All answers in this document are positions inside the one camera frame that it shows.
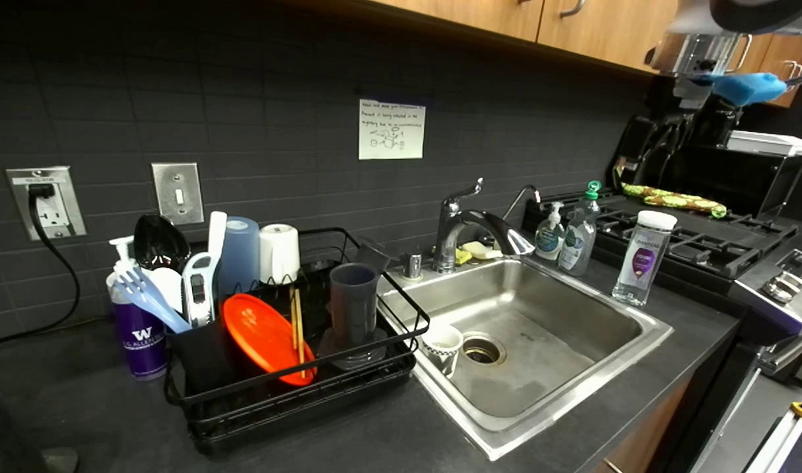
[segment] stainless steel sink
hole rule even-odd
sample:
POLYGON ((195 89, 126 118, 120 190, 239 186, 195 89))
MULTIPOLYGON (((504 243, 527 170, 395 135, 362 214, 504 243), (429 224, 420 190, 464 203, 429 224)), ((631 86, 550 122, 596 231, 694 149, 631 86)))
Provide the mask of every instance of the stainless steel sink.
MULTIPOLYGON (((430 327, 462 331, 455 374, 442 377, 418 353, 418 378, 492 461, 552 425, 672 331, 527 257, 429 273, 402 290, 430 327)), ((381 299, 398 321, 416 319, 396 291, 381 299)))

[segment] orange plate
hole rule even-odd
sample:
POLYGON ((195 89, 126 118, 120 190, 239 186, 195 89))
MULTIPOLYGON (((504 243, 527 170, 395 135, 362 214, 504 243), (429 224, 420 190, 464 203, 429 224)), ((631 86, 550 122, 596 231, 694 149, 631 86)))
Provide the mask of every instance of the orange plate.
MULTIPOLYGON (((292 324, 271 306, 250 295, 234 295, 222 302, 222 327, 262 371, 276 374, 296 366, 296 350, 292 344, 292 324)), ((304 362, 314 359, 313 350, 301 344, 304 362)), ((304 387, 314 378, 314 367, 278 377, 292 387, 304 387)))

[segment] electrical outlet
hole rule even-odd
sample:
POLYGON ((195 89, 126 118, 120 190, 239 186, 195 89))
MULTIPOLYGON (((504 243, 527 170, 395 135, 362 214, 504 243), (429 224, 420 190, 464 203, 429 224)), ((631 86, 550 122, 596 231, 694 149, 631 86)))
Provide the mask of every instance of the electrical outlet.
POLYGON ((153 164, 157 211, 172 227, 204 224, 196 164, 153 164))
POLYGON ((7 168, 4 174, 13 190, 15 208, 20 211, 20 220, 33 243, 38 237, 32 227, 29 190, 37 191, 37 220, 49 239, 86 233, 68 166, 7 168))

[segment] backsplash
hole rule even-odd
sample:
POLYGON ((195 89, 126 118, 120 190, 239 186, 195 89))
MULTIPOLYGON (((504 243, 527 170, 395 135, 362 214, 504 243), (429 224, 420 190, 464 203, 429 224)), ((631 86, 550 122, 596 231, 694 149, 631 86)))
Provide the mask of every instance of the backsplash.
POLYGON ((4 168, 72 166, 86 237, 57 248, 84 285, 78 319, 104 319, 107 239, 154 214, 150 164, 196 160, 204 214, 346 227, 398 254, 476 176, 473 206, 500 214, 522 183, 581 190, 644 93, 600 64, 239 0, 0 2, 0 337, 72 295, 4 168), (359 98, 422 102, 425 158, 359 164, 359 98))

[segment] bottle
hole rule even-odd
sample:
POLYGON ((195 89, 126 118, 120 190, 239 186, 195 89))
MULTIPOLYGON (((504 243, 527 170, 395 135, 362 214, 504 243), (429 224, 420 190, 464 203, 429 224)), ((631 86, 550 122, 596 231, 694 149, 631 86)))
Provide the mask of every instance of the bottle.
POLYGON ((552 203, 550 215, 535 227, 534 248, 542 260, 556 260, 563 248, 563 227, 560 227, 563 203, 552 203))
POLYGON ((575 208, 567 218, 567 228, 556 254, 556 269, 572 273, 575 265, 583 260, 583 245, 585 245, 585 218, 583 218, 583 208, 575 208))
POLYGON ((585 183, 585 206, 583 206, 583 227, 581 227, 581 237, 583 237, 583 248, 581 248, 581 254, 575 260, 575 265, 567 271, 572 275, 583 275, 585 273, 585 265, 588 265, 588 257, 592 257, 592 248, 594 248, 594 237, 596 237, 596 220, 600 220, 600 190, 601 183, 600 182, 588 182, 585 183))
POLYGON ((118 260, 104 285, 126 366, 137 382, 150 382, 164 374, 164 340, 162 324, 130 306, 126 287, 118 285, 126 271, 137 269, 137 262, 128 257, 128 243, 134 243, 134 237, 109 239, 118 260))
POLYGON ((652 281, 660 271, 667 248, 667 237, 675 224, 677 224, 675 215, 656 211, 638 211, 625 260, 611 287, 611 299, 631 306, 646 302, 652 281))

